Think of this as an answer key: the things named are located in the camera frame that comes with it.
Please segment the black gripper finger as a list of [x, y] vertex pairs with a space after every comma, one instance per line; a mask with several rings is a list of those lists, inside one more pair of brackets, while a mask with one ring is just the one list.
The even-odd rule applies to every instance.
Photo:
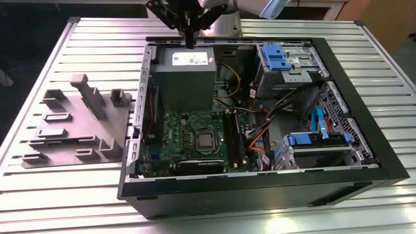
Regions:
[[191, 49], [192, 32], [184, 12], [175, 13], [160, 0], [148, 0], [145, 2], [145, 6], [169, 29], [177, 29], [180, 35], [184, 37], [185, 47], [187, 49]]
[[196, 8], [191, 12], [191, 48], [195, 47], [195, 39], [200, 30], [207, 30], [213, 22], [219, 19], [223, 13], [227, 11], [227, 4], [220, 4], [209, 9], [204, 9], [200, 4], [196, 4]]

